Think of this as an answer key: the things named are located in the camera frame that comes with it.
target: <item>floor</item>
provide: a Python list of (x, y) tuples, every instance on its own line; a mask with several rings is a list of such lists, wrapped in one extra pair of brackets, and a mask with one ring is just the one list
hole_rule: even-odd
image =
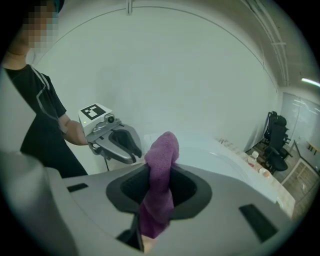
[[(265, 147), (265, 144), (259, 143), (246, 153), (250, 155), (253, 151), (257, 151), (259, 153), (257, 161), (261, 164), (265, 161), (265, 158), (263, 157)], [(284, 148), (288, 151), (290, 150), (287, 144), (284, 146)], [(273, 176), (280, 183), (287, 177), (300, 158), (298, 150), (295, 146), (293, 147), (291, 154), (292, 157), (288, 156), (285, 159), (288, 169), (281, 172), (276, 171), (273, 174)], [(308, 168), (302, 175), (298, 177), (298, 174), (304, 167), (305, 165), (300, 163), (293, 175), (283, 185), (295, 199), (295, 207), (292, 215), (293, 221), (299, 221), (308, 212), (319, 189), (319, 176), (314, 175)]]

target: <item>rolled towel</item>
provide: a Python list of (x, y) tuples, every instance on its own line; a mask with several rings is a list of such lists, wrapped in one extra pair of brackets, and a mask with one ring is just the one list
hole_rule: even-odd
[(171, 165), (179, 157), (179, 143), (176, 136), (167, 131), (161, 135), (145, 154), (150, 167), (150, 188), (140, 206), (140, 232), (149, 238), (156, 238), (169, 224), (174, 202), (169, 189)]

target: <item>person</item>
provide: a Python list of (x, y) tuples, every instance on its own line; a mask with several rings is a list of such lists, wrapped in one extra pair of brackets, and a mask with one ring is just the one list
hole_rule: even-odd
[(38, 0), (7, 49), (2, 67), (36, 113), (20, 151), (34, 156), (45, 167), (57, 169), (62, 178), (68, 178), (87, 175), (66, 143), (87, 145), (82, 127), (67, 116), (51, 79), (26, 64), (28, 51), (43, 39), (63, 3), (63, 0)]

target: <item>camera lens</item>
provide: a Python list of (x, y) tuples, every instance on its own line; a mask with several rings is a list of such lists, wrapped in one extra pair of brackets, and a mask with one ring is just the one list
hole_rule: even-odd
[(115, 118), (113, 116), (108, 117), (108, 123), (113, 123), (115, 121)]

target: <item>person's neck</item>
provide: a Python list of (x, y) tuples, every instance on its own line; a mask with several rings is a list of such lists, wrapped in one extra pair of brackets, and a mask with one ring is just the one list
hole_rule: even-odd
[(26, 57), (29, 48), (22, 43), (12, 42), (5, 53), (2, 67), (8, 70), (21, 70), (26, 63)]

